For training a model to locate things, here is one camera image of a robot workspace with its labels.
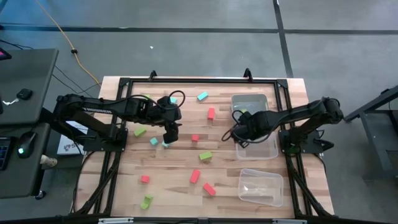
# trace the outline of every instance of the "concrete floor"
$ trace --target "concrete floor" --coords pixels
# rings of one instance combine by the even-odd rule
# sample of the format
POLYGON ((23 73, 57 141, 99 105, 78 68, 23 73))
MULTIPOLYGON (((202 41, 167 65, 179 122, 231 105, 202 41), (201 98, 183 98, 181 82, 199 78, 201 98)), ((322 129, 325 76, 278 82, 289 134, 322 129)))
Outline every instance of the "concrete floor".
MULTIPOLYGON (((63 26, 277 29, 272 0, 41 2, 63 26)), ((393 0, 279 0, 279 4, 285 29, 398 29, 398 2, 393 0)), ((27 0, 9 1, 0 12, 0 23, 5 22, 53 25, 34 1, 27 0)), ((256 77, 286 77, 278 34, 69 32, 68 36, 81 62, 99 80, 105 75, 148 75, 151 70, 162 76, 240 77, 246 67, 256 77)), ((5 30, 0 31, 0 39, 33 48, 58 48, 58 67, 82 88, 94 84, 77 66, 59 32, 5 30)), ((305 79, 310 101, 337 98, 348 114, 398 84, 397 35, 287 34, 286 40, 294 77, 305 79)), ((79 90, 58 71, 54 74, 79 90)), ((69 92, 53 79, 45 107, 52 110, 56 96, 69 92)), ((97 87, 89 91, 98 92, 97 87)), ((397 103, 391 106, 398 108, 397 103)), ((361 122, 323 128, 324 138, 335 143, 325 153, 335 213, 398 223, 397 180, 365 183, 361 178, 376 166, 361 122)), ((46 174, 45 200, 0 200, 0 219, 67 214, 77 174, 77 170, 46 174)))

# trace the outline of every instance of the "small cube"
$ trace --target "small cube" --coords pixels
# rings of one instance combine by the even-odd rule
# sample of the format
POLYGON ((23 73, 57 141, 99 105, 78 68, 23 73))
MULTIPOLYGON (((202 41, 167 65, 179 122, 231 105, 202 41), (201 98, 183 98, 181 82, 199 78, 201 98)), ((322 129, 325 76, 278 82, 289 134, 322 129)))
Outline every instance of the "small cube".
POLYGON ((204 152, 199 154, 199 158, 200 160, 207 160, 207 159, 211 159, 213 157, 213 155, 211 154, 211 152, 204 152))
POLYGON ((209 108, 209 112, 207 113, 207 119, 214 120, 215 113, 216 112, 215 112, 214 108, 209 108))
POLYGON ((206 183, 203 188, 207 191, 207 193, 209 193, 211 196, 214 196, 216 194, 216 190, 210 186, 209 183, 206 183))
POLYGON ((137 130, 134 131, 134 135, 136 137, 142 136, 147 130, 143 127, 138 128, 137 130))
POLYGON ((196 183, 199 179, 200 171, 199 170, 193 170, 191 179, 189 180, 191 183, 196 183))
POLYGON ((153 196, 146 194, 144 197, 144 201, 141 203, 141 208, 148 209, 150 204, 152 203, 152 199, 154 199, 153 196))
POLYGON ((176 104, 177 103, 176 97, 170 97, 170 102, 176 104))
POLYGON ((149 183, 149 176, 142 175, 141 176, 141 182, 148 184, 149 183))
POLYGON ((208 95, 209 95, 209 94, 207 94, 207 92, 200 93, 200 94, 198 95, 198 100, 199 100, 199 101, 202 101, 202 100, 204 100, 208 95))
POLYGON ((199 141, 199 135, 198 134, 192 134, 192 141, 193 142, 198 142, 199 141))
POLYGON ((162 146, 163 146, 163 147, 169 147, 169 145, 170 145, 170 144, 164 143, 164 141, 162 142, 162 146))
POLYGON ((149 140, 150 141, 150 143, 153 145, 153 146, 156 146, 156 145, 158 145, 158 140, 156 139, 156 138, 152 138, 152 139, 150 139, 149 140))

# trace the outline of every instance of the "plastic bin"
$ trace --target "plastic bin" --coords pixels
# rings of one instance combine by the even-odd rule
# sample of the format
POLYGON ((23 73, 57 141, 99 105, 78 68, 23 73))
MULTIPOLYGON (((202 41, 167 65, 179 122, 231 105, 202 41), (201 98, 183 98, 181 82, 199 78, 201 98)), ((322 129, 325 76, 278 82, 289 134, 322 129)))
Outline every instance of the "plastic bin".
MULTIPOLYGON (((250 94, 250 95, 233 95, 232 96, 232 112, 235 110, 247 110, 251 114, 258 111, 268 110, 267 97, 264 94, 250 94)), ((241 113, 235 113, 236 120, 241 116, 241 113)), ((277 135, 273 132, 267 140, 259 144, 250 144, 246 148, 242 148, 239 144, 235 144, 236 157, 241 160, 265 160, 272 159, 278 156, 277 135)))
POLYGON ((253 169, 242 169, 238 196, 247 202, 281 207, 284 201, 281 175, 253 169))

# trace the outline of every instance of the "pink block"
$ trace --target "pink block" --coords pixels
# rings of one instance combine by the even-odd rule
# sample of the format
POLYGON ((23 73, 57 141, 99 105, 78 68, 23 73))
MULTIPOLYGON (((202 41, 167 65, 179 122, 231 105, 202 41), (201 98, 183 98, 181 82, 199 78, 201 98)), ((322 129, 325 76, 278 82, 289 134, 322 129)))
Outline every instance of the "pink block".
POLYGON ((216 112, 215 112, 214 108, 209 108, 209 112, 207 114, 207 119, 214 120, 215 113, 216 112))
POLYGON ((199 141, 199 135, 198 134, 192 134, 192 141, 193 142, 198 142, 199 141))
POLYGON ((209 183, 206 183, 203 188, 207 191, 207 193, 209 193, 211 196, 214 196, 216 194, 216 190, 210 186, 209 183))
POLYGON ((199 170, 193 170, 191 179, 189 180, 191 183, 196 183, 199 179, 200 171, 199 170))
POLYGON ((149 183, 149 177, 148 176, 145 176, 145 175, 142 175, 141 176, 141 182, 142 183, 149 183))

